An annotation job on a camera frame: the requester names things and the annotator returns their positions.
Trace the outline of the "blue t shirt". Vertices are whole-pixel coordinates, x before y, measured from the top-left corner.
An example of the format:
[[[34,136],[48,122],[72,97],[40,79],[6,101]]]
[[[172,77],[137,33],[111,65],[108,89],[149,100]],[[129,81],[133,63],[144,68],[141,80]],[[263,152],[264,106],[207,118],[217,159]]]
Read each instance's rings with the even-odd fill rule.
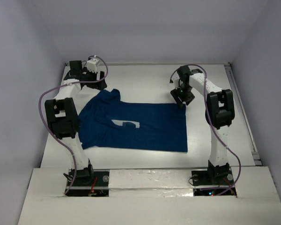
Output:
[[[187,153],[185,107],[127,103],[120,91],[102,90],[79,113],[83,149],[109,147]]]

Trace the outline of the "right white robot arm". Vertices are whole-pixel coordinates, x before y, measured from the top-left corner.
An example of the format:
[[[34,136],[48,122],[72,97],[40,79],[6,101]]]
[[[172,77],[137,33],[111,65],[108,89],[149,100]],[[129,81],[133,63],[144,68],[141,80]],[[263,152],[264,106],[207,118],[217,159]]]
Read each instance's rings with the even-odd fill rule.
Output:
[[[179,108],[194,100],[192,90],[204,98],[205,118],[211,130],[211,154],[206,170],[192,171],[191,184],[194,186],[220,185],[231,174],[227,157],[229,127],[235,118],[233,92],[222,89],[207,79],[204,68],[196,65],[180,66],[175,70],[178,80],[170,79],[175,88],[170,92]]]

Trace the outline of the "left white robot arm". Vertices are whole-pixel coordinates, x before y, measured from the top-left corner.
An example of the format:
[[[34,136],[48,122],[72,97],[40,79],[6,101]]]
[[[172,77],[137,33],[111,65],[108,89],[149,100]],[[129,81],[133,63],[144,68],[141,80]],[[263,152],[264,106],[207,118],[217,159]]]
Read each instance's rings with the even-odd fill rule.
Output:
[[[69,62],[70,69],[65,75],[56,97],[44,103],[47,125],[53,136],[68,150],[72,160],[70,172],[65,177],[79,180],[83,185],[94,181],[94,171],[89,158],[82,149],[78,137],[80,122],[74,98],[84,86],[107,87],[106,71],[98,71],[99,65],[106,64],[98,56],[90,56],[85,64],[80,60]]]

